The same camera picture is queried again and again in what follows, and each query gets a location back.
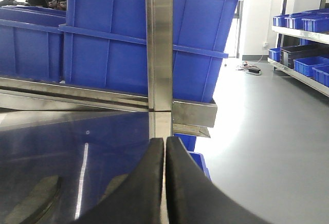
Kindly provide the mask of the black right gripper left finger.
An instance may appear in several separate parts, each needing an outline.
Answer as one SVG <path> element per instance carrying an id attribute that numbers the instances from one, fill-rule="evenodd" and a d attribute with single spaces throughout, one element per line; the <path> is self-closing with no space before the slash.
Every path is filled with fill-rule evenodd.
<path id="1" fill-rule="evenodd" d="M 73 223 L 160 223 L 163 160 L 164 141 L 152 138 L 126 179 Z"/>

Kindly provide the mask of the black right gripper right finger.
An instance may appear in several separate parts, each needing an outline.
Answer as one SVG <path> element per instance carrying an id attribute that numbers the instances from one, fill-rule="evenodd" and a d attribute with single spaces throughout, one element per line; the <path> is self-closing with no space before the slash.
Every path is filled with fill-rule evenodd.
<path id="1" fill-rule="evenodd" d="M 166 141 L 170 223 L 266 223 L 228 197 L 194 162 L 178 137 Z"/>

